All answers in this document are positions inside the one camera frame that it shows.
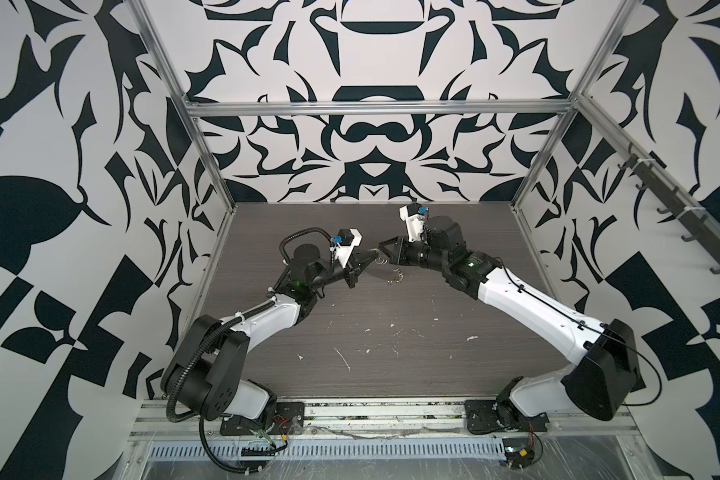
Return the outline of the metal disc with key rings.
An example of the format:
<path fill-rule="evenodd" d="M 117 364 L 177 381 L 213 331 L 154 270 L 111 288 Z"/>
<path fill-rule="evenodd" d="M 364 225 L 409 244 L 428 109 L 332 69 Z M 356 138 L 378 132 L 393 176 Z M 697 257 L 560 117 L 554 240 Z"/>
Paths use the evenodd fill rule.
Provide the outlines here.
<path fill-rule="evenodd" d="M 377 251 L 377 257 L 366 269 L 366 273 L 388 285 L 399 284 L 404 279 L 401 267 L 392 264 L 389 258 L 381 251 Z"/>

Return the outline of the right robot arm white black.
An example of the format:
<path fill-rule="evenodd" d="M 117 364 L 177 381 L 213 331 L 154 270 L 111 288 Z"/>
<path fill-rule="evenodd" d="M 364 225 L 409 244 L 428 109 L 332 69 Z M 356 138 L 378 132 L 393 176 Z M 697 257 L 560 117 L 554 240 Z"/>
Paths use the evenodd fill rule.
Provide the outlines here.
<path fill-rule="evenodd" d="M 620 320 L 603 323 L 558 302 L 515 275 L 497 257 L 468 248 L 448 216 L 404 218 L 407 233 L 380 243 L 399 266 L 440 273 L 457 291 L 494 307 L 544 339 L 565 367 L 511 381 L 496 399 L 510 427 L 552 412 L 579 411 L 611 420 L 640 378 L 634 332 Z"/>

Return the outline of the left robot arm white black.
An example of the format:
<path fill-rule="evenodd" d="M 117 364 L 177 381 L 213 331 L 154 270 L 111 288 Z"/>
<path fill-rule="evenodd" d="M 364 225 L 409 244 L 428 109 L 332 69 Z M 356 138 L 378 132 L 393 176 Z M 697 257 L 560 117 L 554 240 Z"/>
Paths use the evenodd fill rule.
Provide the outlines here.
<path fill-rule="evenodd" d="M 196 318 L 163 372 L 166 418 L 171 423 L 198 417 L 213 421 L 240 417 L 259 426 L 272 422 L 276 394 L 242 378 L 252 350 L 276 334 L 305 320 L 324 289 L 344 282 L 352 288 L 376 261 L 375 250 L 334 246 L 323 259 L 319 248 L 296 248 L 263 303 L 221 319 Z"/>

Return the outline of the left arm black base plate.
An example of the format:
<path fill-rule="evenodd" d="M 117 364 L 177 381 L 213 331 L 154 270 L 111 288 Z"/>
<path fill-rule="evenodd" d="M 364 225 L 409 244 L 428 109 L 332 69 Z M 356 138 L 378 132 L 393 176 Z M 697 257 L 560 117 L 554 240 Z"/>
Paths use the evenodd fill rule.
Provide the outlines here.
<path fill-rule="evenodd" d="M 262 413 L 253 419 L 240 414 L 227 415 L 220 428 L 222 436 L 253 435 L 262 430 L 268 434 L 285 435 L 303 427 L 305 404 L 303 402 L 270 402 Z"/>

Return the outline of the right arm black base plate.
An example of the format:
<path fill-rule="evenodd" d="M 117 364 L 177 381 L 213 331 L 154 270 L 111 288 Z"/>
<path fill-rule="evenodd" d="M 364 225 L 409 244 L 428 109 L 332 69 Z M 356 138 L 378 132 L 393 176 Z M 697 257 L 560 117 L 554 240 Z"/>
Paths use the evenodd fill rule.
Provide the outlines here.
<path fill-rule="evenodd" d="M 464 402 L 466 428 L 474 435 L 501 432 L 546 432 L 546 414 L 526 417 L 509 401 L 470 399 Z"/>

